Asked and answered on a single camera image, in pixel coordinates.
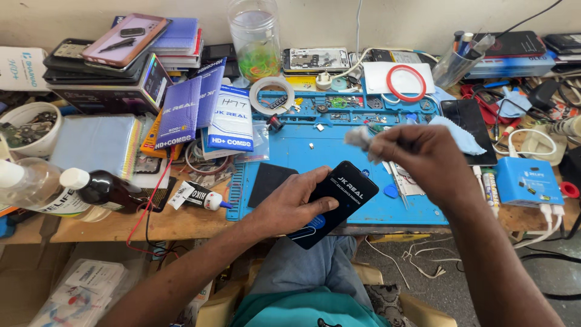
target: wooden table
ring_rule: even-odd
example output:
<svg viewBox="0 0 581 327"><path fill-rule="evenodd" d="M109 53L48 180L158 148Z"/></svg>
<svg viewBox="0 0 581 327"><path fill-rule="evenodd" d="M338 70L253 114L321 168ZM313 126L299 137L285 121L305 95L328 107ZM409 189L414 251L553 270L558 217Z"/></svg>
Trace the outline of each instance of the wooden table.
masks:
<svg viewBox="0 0 581 327"><path fill-rule="evenodd" d="M525 135L516 134L513 137L513 143L519 150ZM181 184L184 179L189 179L187 173L180 173L182 167L172 167L171 175L178 179L174 189ZM557 168L553 169L557 182L561 182L561 174ZM228 181L213 188L228 198L226 189ZM574 221L579 215L579 202L574 199L565 200L565 228L571 229ZM51 242L80 242L80 241L125 241L129 233L137 223L139 216L122 215L111 213L107 218L100 222L85 223L76 221L71 218L61 220L58 232L51 238ZM537 231L546 230L545 220L537 208L516 207L512 205L501 205L499 218L501 225L506 231ZM201 208L182 206L179 210L174 210L166 206L163 212L152 213L149 221L149 239L150 240L182 240L208 238L220 233L227 226L235 224L225 219L225 209L220 208L218 211L210 211ZM42 217L31 218L24 223L18 224L16 233L7 239L0 239L0 244L22 244L22 243L40 243L41 237L38 234L42 225ZM449 233L447 226L352 226L345 229L337 228L332 234L390 234L390 233ZM132 240L145 240L145 218L139 224L133 234Z"/></svg>

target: jeans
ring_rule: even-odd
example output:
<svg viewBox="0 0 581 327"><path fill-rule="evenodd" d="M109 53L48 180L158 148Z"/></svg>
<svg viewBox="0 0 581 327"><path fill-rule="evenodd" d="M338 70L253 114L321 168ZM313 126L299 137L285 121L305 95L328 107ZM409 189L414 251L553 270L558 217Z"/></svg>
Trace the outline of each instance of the jeans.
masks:
<svg viewBox="0 0 581 327"><path fill-rule="evenodd" d="M352 296L373 311L363 283L350 262L356 248L353 236L326 236L309 250L282 237L266 256L250 294L309 292L326 286L331 292Z"/></svg>

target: white wall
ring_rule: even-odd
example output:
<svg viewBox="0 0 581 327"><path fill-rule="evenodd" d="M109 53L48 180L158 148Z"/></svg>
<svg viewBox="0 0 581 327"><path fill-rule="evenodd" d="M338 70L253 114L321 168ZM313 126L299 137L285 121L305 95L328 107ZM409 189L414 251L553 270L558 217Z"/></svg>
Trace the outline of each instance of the white wall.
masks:
<svg viewBox="0 0 581 327"><path fill-rule="evenodd" d="M360 47L442 53L456 30L501 31L554 0L363 0ZM1 0L0 45L52 50L67 38L96 40L115 15L197 17L206 44L230 42L227 0ZM283 48L355 49L358 0L277 0ZM521 25L540 35L581 31L581 1L564 0Z"/></svg>

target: glue tube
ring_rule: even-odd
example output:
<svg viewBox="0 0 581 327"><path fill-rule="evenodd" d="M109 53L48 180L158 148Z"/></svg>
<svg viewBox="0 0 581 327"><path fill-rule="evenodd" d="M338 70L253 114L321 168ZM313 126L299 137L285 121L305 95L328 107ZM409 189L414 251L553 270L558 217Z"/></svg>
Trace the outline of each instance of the glue tube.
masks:
<svg viewBox="0 0 581 327"><path fill-rule="evenodd" d="M486 202L492 209L494 217L498 219L500 210L500 201L498 199L498 189L496 188L496 179L494 178L494 169L482 169L482 184L484 185L484 194Z"/></svg>
<svg viewBox="0 0 581 327"><path fill-rule="evenodd" d="M222 200L222 195L213 192L198 183L184 180L174 196L168 201L176 210L182 205L204 208L212 211L220 207L231 209L232 205Z"/></svg>

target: hand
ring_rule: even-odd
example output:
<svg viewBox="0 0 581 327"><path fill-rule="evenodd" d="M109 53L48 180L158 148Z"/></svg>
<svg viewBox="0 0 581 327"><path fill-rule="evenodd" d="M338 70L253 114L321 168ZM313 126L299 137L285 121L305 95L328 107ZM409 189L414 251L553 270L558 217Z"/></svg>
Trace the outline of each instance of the hand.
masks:
<svg viewBox="0 0 581 327"><path fill-rule="evenodd" d="M393 127L373 138L370 152L401 165L440 208L483 201L478 181L444 126Z"/></svg>
<svg viewBox="0 0 581 327"><path fill-rule="evenodd" d="M315 216L339 206L339 202L332 197L308 203L317 183L321 183L331 170L329 166L322 166L300 175L291 175L242 221L251 223L262 238L301 229Z"/></svg>

